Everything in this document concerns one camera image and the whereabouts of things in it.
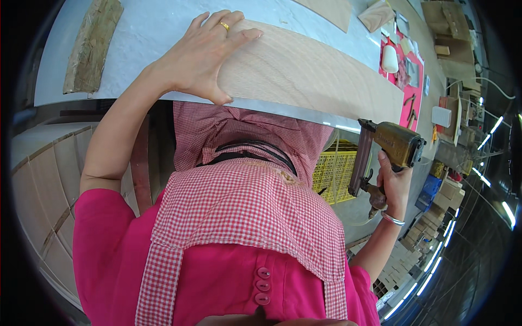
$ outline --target white bottle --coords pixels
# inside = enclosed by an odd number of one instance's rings
[[[391,41],[388,39],[388,44],[383,49],[383,59],[381,61],[382,69],[390,74],[399,71],[399,63],[397,62],[397,51],[393,47]]]

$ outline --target nail gun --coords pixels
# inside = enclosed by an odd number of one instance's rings
[[[372,208],[368,218],[371,220],[379,210],[386,207],[384,185],[377,187],[369,183],[373,169],[370,169],[368,177],[364,177],[372,142],[375,141],[382,147],[388,155],[392,170],[399,172],[405,167],[413,167],[421,160],[426,141],[415,131],[391,122],[376,124],[366,119],[359,119],[358,122],[361,125],[361,134],[348,192],[354,197],[359,195],[360,189],[370,194]]]

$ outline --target yellow plastic crate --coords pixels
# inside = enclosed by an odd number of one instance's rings
[[[336,196],[337,202],[355,198],[348,193],[348,185],[350,184],[355,156],[357,155],[357,145],[350,143],[346,139],[340,139],[336,156],[336,144],[337,142],[334,141],[332,146],[321,153],[312,174],[312,189],[315,192],[319,192],[326,188],[321,197],[330,205],[335,203],[334,196]]]

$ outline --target woman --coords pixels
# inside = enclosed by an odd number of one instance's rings
[[[348,267],[342,224],[311,190],[332,129],[221,106],[222,62],[263,32],[228,34],[243,13],[196,17],[185,36],[116,100],[92,136],[76,203],[76,284],[94,325],[378,324],[371,285],[400,227],[383,219]],[[174,172],[139,218],[120,184],[140,125],[163,94],[174,103]],[[411,170],[383,152],[387,213],[404,219]]]

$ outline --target bracelet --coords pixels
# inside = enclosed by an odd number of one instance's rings
[[[393,217],[391,217],[390,215],[386,214],[385,211],[381,211],[381,215],[383,216],[384,219],[392,222],[393,224],[395,225],[398,225],[398,226],[403,226],[405,224],[404,221],[399,221],[398,219],[394,219]]]

